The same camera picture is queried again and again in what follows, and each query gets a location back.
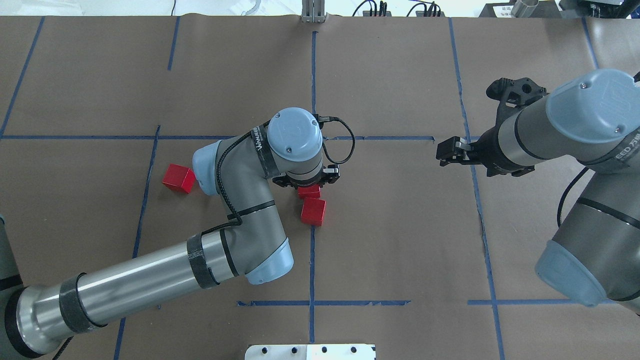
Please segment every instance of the red cube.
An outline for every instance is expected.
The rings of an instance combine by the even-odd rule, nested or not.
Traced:
[[[169,164],[169,168],[162,179],[162,183],[166,187],[175,192],[183,193],[190,193],[195,181],[196,175],[190,168],[176,164]]]
[[[320,185],[315,184],[306,188],[299,186],[298,197],[301,199],[306,199],[307,197],[312,197],[314,199],[320,198]]]
[[[324,220],[324,209],[326,207],[326,201],[320,199],[314,199],[312,197],[305,198],[304,204],[302,204],[301,220],[305,224],[321,226]]]

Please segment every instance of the black wire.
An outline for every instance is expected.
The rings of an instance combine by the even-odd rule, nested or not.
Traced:
[[[424,12],[427,12],[427,3],[417,3],[413,6],[413,8],[411,8],[411,10],[409,10],[409,12],[406,14],[406,17],[409,17],[409,15],[411,15],[411,12],[413,11],[413,9],[415,9],[417,6],[423,5],[424,6]]]
[[[71,342],[71,339],[73,339],[74,337],[70,337],[69,339],[65,340],[65,342],[62,344],[62,346],[60,347],[60,349],[58,350],[58,352],[56,353],[56,355],[53,357],[52,360],[58,360],[58,358],[60,358],[60,355],[62,355],[62,352],[65,351],[65,349],[67,348],[67,345],[69,345],[69,343]]]
[[[557,212],[557,215],[556,215],[556,221],[558,223],[558,227],[560,227],[560,225],[562,224],[562,208],[564,206],[564,201],[566,200],[566,196],[569,195],[569,191],[571,191],[571,188],[573,188],[573,186],[578,182],[578,180],[580,180],[580,178],[582,176],[584,176],[584,174],[587,172],[587,170],[589,170],[589,169],[588,168],[583,168],[582,171],[580,171],[578,173],[578,175],[576,175],[573,178],[573,180],[571,180],[571,182],[566,187],[566,189],[564,189],[564,193],[560,197],[560,203],[558,204],[558,212]]]
[[[329,156],[329,152],[326,150],[326,145],[324,144],[324,141],[322,141],[322,148],[324,150],[324,155],[326,156],[327,160],[331,161],[332,163],[334,163],[336,165],[344,164],[345,162],[349,161],[349,159],[351,159],[351,155],[353,155],[353,151],[356,148],[356,136],[353,134],[353,131],[347,125],[347,123],[344,122],[344,120],[340,119],[339,117],[332,117],[331,120],[329,120],[329,122],[331,122],[331,121],[340,122],[342,125],[344,125],[344,127],[347,129],[347,131],[349,131],[349,134],[351,135],[351,150],[349,151],[349,155],[347,155],[347,157],[344,158],[344,160],[335,161],[335,160],[331,159],[331,156]]]
[[[371,16],[373,16],[374,12],[378,12],[378,4],[376,4],[376,1],[375,1],[375,0],[364,0],[364,1],[362,1],[362,2],[360,3],[360,5],[358,5],[358,7],[356,8],[356,10],[353,10],[353,15],[351,15],[351,16],[355,16],[355,15],[356,15],[356,13],[358,12],[358,9],[359,9],[360,7],[362,7],[362,5],[364,5],[364,4],[366,4],[366,3],[369,3],[369,6],[371,6],[371,3],[373,3],[373,6],[375,6],[375,10],[373,10],[373,9],[370,9],[370,10],[369,10],[369,11],[371,12]]]
[[[269,125],[269,121],[265,122],[262,126],[267,126]],[[225,227],[230,227],[230,226],[240,226],[242,225],[242,218],[240,217],[240,215],[238,214],[238,212],[236,211],[236,208],[234,207],[234,205],[231,203],[231,200],[229,199],[229,195],[227,194],[227,191],[225,190],[225,186],[222,184],[222,163],[225,161],[225,158],[227,157],[227,155],[231,152],[231,150],[234,149],[234,147],[238,146],[238,144],[240,144],[241,142],[245,141],[249,136],[251,136],[251,132],[248,132],[246,134],[244,134],[243,136],[240,136],[236,141],[234,141],[234,143],[232,143],[231,145],[229,145],[229,147],[227,147],[225,149],[225,151],[222,153],[222,155],[220,155],[220,160],[218,160],[218,164],[216,165],[216,185],[218,186],[218,189],[220,190],[220,195],[222,196],[222,199],[225,201],[225,204],[227,205],[227,207],[229,208],[229,211],[231,211],[231,215],[233,215],[233,217],[235,218],[236,222],[225,222],[224,224],[220,224],[220,225],[216,225],[208,230],[205,230],[202,232],[203,235],[205,234],[209,234],[209,233],[213,233],[214,231],[220,230],[220,229],[224,229]]]

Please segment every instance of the robotic arm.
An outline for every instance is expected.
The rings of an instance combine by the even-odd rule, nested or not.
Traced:
[[[335,119],[287,108],[243,136],[197,150],[196,178],[206,194],[223,197],[230,222],[55,286],[23,286],[0,218],[0,359],[40,357],[75,334],[238,275],[251,284],[285,275],[293,256],[268,179],[335,182],[337,166],[323,166],[320,130]]]
[[[496,125],[478,141],[438,145],[440,165],[482,164],[487,176],[522,176],[571,155],[596,174],[536,264],[548,285],[585,306],[605,299],[640,314],[640,88],[612,69],[574,79],[549,96],[528,78],[500,79]]]

